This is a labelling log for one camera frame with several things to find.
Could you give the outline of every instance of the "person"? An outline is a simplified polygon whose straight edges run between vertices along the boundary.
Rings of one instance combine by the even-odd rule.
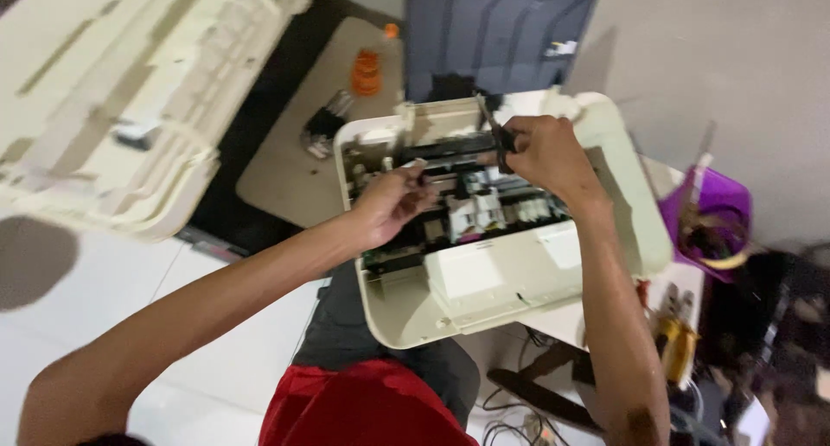
[[[517,116],[506,127],[518,151],[507,163],[562,198],[576,222],[605,440],[667,444],[665,380],[623,263],[612,201],[567,119]],[[411,350],[375,341],[348,261],[391,240],[435,201],[417,182],[421,170],[378,177],[350,211],[182,287],[49,365],[29,386],[19,444],[141,444],[124,433],[130,406],[151,381],[334,267],[332,286],[267,409],[259,444],[476,444],[464,430],[479,386],[475,363],[452,339]]]

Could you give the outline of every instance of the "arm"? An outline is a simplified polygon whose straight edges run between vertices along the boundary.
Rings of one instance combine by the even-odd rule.
[[[668,444],[666,380],[614,226],[613,203],[565,118],[514,117],[508,164],[565,201],[582,250],[587,344],[609,444]]]
[[[44,369],[29,387],[21,446],[66,446],[126,430],[141,391],[174,361],[360,252],[386,243],[435,195],[421,168],[376,179],[351,211],[213,272]]]

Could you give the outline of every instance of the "hand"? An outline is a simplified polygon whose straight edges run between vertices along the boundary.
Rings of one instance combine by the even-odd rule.
[[[516,136],[518,152],[506,156],[516,174],[548,189],[572,210],[587,200],[610,201],[576,140],[571,121],[550,115],[515,116],[504,127]]]
[[[392,240],[404,224],[435,203],[435,189],[418,185],[422,171],[422,165],[399,167],[373,178],[360,195],[350,213],[366,231],[365,250]]]

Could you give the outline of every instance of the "left hand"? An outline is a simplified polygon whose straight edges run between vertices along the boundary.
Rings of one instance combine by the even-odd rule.
[[[435,203],[437,192],[418,185],[423,166],[399,167],[373,178],[349,212],[366,231],[364,249],[392,240],[404,224]]]

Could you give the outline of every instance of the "dark pants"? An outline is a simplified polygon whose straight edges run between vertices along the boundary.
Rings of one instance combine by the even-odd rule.
[[[354,262],[347,261],[335,269],[331,285],[320,290],[306,339],[293,363],[340,371],[381,358],[394,358],[409,367],[466,428],[481,383],[476,363],[449,338],[406,350],[380,344],[366,324]]]

